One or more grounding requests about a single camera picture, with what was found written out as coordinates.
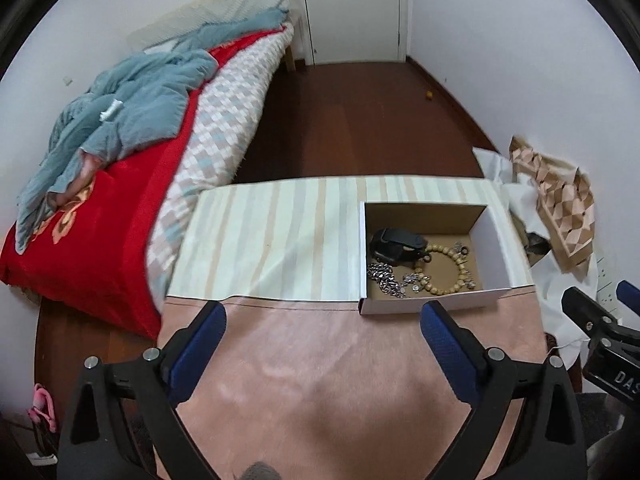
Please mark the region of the black smart band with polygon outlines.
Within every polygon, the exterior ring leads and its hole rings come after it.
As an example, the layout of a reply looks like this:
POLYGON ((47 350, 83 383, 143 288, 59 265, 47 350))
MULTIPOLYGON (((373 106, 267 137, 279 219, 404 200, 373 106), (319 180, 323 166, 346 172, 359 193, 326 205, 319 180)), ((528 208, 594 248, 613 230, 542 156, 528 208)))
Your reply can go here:
POLYGON ((384 228, 373 234, 369 250, 378 262, 401 266, 414 263, 426 254, 426 240, 405 229, 384 228))

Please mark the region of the white power strip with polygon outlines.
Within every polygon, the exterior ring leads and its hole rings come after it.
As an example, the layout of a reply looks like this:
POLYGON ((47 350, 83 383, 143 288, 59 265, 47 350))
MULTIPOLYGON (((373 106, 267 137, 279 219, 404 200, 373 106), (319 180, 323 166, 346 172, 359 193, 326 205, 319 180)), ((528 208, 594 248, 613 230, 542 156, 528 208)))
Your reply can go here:
POLYGON ((596 255, 598 270, 597 302, 608 313, 616 318, 620 317, 620 305, 616 297, 618 276, 614 264, 610 258, 602 252, 596 255))

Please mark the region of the white fabric bag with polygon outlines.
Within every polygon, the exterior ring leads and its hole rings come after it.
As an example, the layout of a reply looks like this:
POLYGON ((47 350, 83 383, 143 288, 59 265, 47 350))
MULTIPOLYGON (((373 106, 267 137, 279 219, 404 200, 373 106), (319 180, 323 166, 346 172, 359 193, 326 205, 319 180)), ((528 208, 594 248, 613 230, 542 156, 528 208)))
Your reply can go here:
MULTIPOLYGON (((548 230, 542 224, 536 209, 537 193, 533 179, 518 176, 509 159, 484 148, 472 148, 484 177, 498 185, 498 193, 517 226, 524 226, 526 233, 540 235, 549 240, 548 230)), ((591 256, 588 266, 562 272, 552 252, 530 265, 530 273, 536 287, 541 308, 544 331, 556 340, 556 346, 566 367, 573 366, 587 336, 566 316, 561 307, 563 292, 576 286, 592 299, 597 298, 598 270, 596 259, 591 256)))

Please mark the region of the beige geometric pattern bag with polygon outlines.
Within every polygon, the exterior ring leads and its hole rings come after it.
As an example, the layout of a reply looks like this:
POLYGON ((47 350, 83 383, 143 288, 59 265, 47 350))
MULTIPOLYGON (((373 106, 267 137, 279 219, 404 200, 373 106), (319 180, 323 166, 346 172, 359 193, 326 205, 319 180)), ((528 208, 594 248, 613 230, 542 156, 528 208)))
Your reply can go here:
POLYGON ((536 209, 560 269, 588 266, 596 236, 596 202, 589 178, 578 167, 537 152, 519 136, 512 138, 509 153, 515 172, 533 179, 536 209))

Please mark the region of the white cardboard box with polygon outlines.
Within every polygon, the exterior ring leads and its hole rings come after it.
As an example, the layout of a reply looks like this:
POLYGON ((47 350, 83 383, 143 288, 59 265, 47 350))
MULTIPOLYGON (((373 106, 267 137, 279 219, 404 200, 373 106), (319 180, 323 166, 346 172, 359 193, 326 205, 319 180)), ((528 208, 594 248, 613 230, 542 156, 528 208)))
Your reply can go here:
POLYGON ((448 310, 489 307, 533 288, 511 220, 489 205, 362 202, 360 261, 362 315, 416 313, 431 299, 448 310), (369 244, 384 228, 423 236, 426 254, 401 266, 378 262, 369 244))

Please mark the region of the dark fuzzy blanket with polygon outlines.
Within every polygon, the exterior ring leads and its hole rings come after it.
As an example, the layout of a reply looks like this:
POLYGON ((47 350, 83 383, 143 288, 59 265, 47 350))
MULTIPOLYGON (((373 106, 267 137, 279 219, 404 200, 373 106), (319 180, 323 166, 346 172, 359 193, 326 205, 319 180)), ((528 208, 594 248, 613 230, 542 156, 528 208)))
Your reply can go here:
POLYGON ((241 480, 281 480, 281 475, 270 465, 256 462, 241 474, 241 480))

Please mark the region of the striped fabric table cover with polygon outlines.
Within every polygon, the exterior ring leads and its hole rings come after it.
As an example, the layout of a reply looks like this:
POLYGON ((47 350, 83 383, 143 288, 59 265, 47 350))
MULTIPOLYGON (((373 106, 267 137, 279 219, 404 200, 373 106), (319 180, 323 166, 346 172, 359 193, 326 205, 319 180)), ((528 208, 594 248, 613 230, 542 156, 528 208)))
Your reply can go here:
POLYGON ((518 234, 486 179, 418 176, 325 177, 228 185, 198 199, 169 295, 357 301, 366 277, 361 206, 482 206, 497 231, 494 255, 475 273, 503 288, 533 283, 518 234))

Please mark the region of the red floral quilt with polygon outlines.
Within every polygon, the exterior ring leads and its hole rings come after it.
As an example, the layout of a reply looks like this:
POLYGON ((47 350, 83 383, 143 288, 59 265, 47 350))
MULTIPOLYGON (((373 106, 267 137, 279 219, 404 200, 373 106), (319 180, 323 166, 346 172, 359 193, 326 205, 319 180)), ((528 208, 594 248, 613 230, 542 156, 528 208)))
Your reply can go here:
MULTIPOLYGON (((221 67, 259 37, 253 32, 213 50, 221 67)), ((145 255, 166 192, 194 123, 192 96, 180 133, 99 171, 79 196, 47 219, 24 254, 6 234, 3 284, 57 301, 126 332, 154 339, 160 310, 146 281, 145 255)))

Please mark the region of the pink slipper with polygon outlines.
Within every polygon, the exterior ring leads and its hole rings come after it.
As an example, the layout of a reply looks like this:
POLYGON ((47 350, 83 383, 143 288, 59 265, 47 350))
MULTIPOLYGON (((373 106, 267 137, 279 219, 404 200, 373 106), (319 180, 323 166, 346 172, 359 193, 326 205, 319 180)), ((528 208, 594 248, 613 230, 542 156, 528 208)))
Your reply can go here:
POLYGON ((58 430, 53 399, 43 385, 34 385, 32 406, 27 410, 27 415, 33 424, 42 425, 51 434, 55 434, 56 430, 58 430))

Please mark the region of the white sneaker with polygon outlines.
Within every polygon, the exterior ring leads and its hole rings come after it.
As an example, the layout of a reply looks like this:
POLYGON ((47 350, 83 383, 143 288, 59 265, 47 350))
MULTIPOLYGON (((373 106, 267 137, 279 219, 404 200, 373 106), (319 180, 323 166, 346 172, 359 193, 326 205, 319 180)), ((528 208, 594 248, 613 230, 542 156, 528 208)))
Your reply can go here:
POLYGON ((27 453, 26 457, 34 467, 50 467, 58 463, 58 458, 54 454, 43 456, 38 453, 27 453))

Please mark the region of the checkered mattress sheet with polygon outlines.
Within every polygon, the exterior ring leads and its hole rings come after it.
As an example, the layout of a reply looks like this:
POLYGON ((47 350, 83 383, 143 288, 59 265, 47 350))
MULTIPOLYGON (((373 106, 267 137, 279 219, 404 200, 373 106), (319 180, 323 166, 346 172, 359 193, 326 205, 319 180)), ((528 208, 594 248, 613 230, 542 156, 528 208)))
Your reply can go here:
POLYGON ((157 310, 168 294, 198 198, 232 182, 256 133, 273 74, 293 37, 289 21, 259 37, 235 53, 198 97, 188 143, 146 248, 146 281, 157 310))

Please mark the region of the teal blue blanket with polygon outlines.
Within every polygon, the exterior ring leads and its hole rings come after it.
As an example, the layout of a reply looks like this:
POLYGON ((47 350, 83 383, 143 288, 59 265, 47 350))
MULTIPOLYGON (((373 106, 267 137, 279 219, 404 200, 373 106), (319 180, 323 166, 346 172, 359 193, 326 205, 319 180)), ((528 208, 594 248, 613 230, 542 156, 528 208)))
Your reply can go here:
POLYGON ((46 154, 18 196, 16 252, 26 250, 38 224, 54 213, 53 197, 68 191, 87 158, 109 165, 178 136, 191 92, 221 66, 210 50, 277 30, 287 17, 287 10, 270 8, 244 20, 205 23, 169 51, 130 55, 96 76, 58 115, 46 154))

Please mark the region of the white door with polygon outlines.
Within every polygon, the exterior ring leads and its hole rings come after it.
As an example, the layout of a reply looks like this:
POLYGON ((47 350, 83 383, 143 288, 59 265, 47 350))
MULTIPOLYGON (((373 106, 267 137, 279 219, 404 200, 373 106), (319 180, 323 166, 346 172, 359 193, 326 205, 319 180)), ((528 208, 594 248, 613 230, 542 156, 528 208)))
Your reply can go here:
POLYGON ((311 64, 405 59, 408 0, 303 0, 302 7, 311 64))

